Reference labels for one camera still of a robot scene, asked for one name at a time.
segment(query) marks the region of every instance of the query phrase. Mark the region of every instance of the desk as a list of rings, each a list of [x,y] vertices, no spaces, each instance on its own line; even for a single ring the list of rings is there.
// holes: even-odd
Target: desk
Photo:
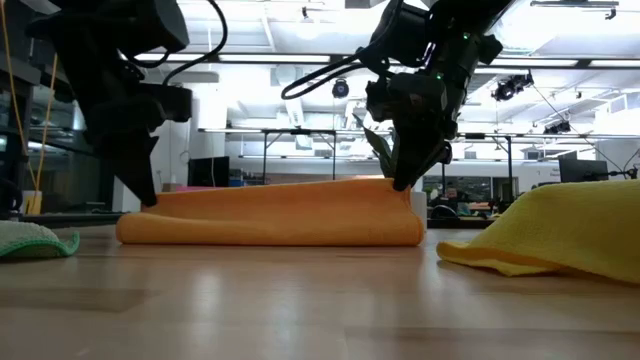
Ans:
[[[487,203],[487,202],[470,203],[469,204],[469,210],[471,210],[471,211],[491,211],[491,207],[489,206],[489,203]]]
[[[415,248],[120,246],[79,229],[69,259],[0,264],[13,359],[632,359],[640,288],[507,278]],[[56,230],[68,236],[69,230]]]

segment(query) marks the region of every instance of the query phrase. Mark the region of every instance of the wall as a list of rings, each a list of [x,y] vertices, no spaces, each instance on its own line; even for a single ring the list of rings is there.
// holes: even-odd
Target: wall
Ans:
[[[199,132],[200,127],[225,127],[227,106],[216,84],[187,84],[193,90],[193,117],[187,123],[165,121],[152,134],[159,136],[151,152],[151,169],[156,192],[163,183],[186,185],[189,159],[224,156],[224,134]],[[122,182],[114,182],[114,211],[139,211],[140,201]]]
[[[596,159],[606,161],[609,171],[619,171],[618,168],[629,170],[634,165],[640,169],[640,140],[605,140],[596,146],[606,156],[596,153]],[[612,176],[610,179],[623,180],[624,176]]]

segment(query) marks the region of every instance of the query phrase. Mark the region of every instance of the computer screen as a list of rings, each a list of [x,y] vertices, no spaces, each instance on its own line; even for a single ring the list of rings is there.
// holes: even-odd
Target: computer screen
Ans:
[[[229,157],[189,160],[189,186],[229,186]]]
[[[606,161],[560,159],[562,182],[585,182],[609,180]]]

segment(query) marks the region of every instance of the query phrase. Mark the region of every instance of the spotlight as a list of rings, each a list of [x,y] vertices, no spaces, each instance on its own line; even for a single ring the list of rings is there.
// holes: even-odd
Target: spotlight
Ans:
[[[524,88],[533,85],[531,71],[527,75],[512,75],[506,80],[498,81],[498,88],[491,94],[497,101],[511,100],[515,95],[524,91]]]
[[[571,124],[568,121],[562,120],[559,123],[547,125],[543,134],[545,135],[557,135],[564,134],[571,131]]]
[[[333,84],[333,90],[331,90],[333,97],[336,99],[343,99],[349,95],[349,85],[347,85],[347,80],[338,79],[335,84]]]

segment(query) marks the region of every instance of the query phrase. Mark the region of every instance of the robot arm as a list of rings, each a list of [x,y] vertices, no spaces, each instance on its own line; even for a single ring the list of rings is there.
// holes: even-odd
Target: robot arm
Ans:
[[[189,43],[175,0],[54,0],[60,11],[35,20],[27,35],[53,43],[84,114],[84,135],[95,153],[146,206],[156,203],[150,134],[171,119],[191,117],[191,91],[143,84],[128,59]]]
[[[206,60],[209,54],[169,75]],[[324,69],[287,86],[283,99],[299,97],[346,72],[368,68],[379,75],[367,86],[367,108],[373,119],[392,119],[400,141],[394,188],[413,185],[437,162],[451,160],[447,140],[456,136],[458,111],[478,61],[491,63],[502,50],[484,33],[515,0],[440,0],[429,11],[392,0],[370,44]],[[60,8],[31,23],[27,34],[50,41],[62,62],[84,114],[85,137],[98,156],[146,206],[156,203],[149,155],[157,142],[150,134],[170,119],[191,117],[191,91],[143,84],[134,57],[164,47],[167,54],[184,49],[189,38],[176,0],[53,0]],[[129,61],[120,58],[122,53]],[[419,68],[394,74],[389,59]],[[353,64],[342,69],[355,60]],[[318,75],[327,78],[297,94],[288,93]]]
[[[467,96],[473,72],[481,61],[490,64],[502,51],[494,36],[485,36],[514,0],[440,0],[429,11],[392,0],[382,14],[369,46],[325,69],[312,73],[282,92],[283,99],[303,95],[331,78],[366,67],[379,75],[366,88],[367,110],[375,121],[393,120],[399,139],[394,189],[404,190],[438,162],[451,161],[456,119]],[[389,58],[420,68],[394,74]],[[295,95],[288,93],[308,80],[338,70]]]

